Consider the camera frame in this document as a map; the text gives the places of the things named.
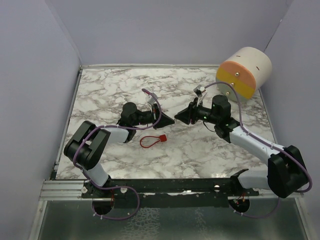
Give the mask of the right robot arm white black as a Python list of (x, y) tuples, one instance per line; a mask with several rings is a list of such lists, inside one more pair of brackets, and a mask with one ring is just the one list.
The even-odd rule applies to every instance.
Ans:
[(244, 169), (234, 174), (235, 180), (230, 182), (229, 189), (236, 196), (252, 188), (271, 190), (278, 197), (286, 198), (309, 182), (299, 149), (273, 144), (244, 129), (231, 116), (231, 104), (224, 95), (214, 96), (211, 108), (204, 107), (195, 98), (175, 118), (187, 125), (197, 121), (213, 124), (221, 139), (243, 148), (267, 166), (267, 170)]

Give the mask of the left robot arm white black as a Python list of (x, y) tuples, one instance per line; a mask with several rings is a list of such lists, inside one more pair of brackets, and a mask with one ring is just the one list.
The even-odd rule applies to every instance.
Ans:
[(65, 145), (63, 154), (94, 183), (94, 193), (103, 198), (111, 190), (108, 183), (110, 175), (100, 164), (106, 145), (130, 142), (139, 125), (159, 129), (174, 123), (171, 117), (160, 111), (157, 104), (153, 104), (150, 110), (140, 111), (135, 103), (128, 102), (122, 107), (116, 126), (96, 126), (88, 120), (84, 121)]

